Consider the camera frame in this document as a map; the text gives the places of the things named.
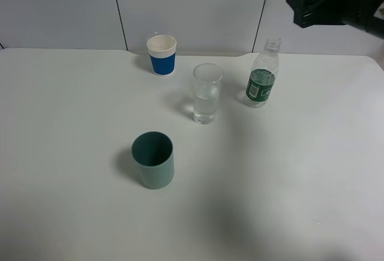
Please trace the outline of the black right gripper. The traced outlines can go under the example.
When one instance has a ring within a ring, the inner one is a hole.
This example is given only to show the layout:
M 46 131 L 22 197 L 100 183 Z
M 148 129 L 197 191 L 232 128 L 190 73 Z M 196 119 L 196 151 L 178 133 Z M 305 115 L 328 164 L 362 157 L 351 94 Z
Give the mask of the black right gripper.
M 383 17 L 376 17 L 383 0 L 286 0 L 293 9 L 293 22 L 301 28 L 315 25 L 349 25 L 383 37 Z

